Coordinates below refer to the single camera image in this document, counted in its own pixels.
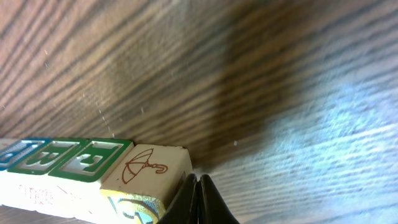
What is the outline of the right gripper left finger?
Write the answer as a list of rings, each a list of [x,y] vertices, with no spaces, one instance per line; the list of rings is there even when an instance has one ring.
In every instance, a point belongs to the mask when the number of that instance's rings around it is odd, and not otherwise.
[[[197,177],[189,174],[164,216],[157,224],[196,224],[197,216]]]

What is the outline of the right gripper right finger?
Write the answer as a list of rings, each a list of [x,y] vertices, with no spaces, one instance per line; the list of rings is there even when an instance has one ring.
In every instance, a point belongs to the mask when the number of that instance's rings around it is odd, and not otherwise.
[[[199,224],[239,224],[209,175],[200,177],[197,196]]]

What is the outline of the yellow top wooden block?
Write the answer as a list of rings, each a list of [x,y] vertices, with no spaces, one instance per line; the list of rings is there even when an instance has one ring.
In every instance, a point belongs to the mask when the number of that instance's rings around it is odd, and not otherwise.
[[[111,209],[107,222],[157,223],[192,172],[182,146],[134,146],[100,188]]]

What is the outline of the beige drawing wooden block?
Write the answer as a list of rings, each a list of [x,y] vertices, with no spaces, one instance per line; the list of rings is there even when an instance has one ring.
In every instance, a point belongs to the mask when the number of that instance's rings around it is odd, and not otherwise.
[[[80,220],[104,223],[112,206],[100,194],[100,187],[133,147],[130,140],[89,139],[69,152],[49,172],[68,195],[66,211]]]

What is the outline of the green letter B block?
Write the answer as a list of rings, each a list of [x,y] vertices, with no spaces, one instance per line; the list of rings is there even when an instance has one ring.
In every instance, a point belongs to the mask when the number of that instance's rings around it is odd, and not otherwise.
[[[73,217],[71,211],[66,211],[69,205],[67,193],[59,189],[60,182],[49,176],[49,172],[62,162],[69,152],[86,141],[87,139],[76,138],[50,139],[43,148],[8,170],[24,175],[25,180],[22,181],[20,189],[25,190],[25,199],[33,205],[30,211],[63,218]]]

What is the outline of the beige picture wooden block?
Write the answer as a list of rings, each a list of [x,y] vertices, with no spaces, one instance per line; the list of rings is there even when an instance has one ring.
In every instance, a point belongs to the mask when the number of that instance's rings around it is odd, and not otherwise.
[[[8,170],[49,142],[47,138],[1,139],[1,205],[32,210],[32,203],[25,199],[25,190],[20,189],[24,175]]]

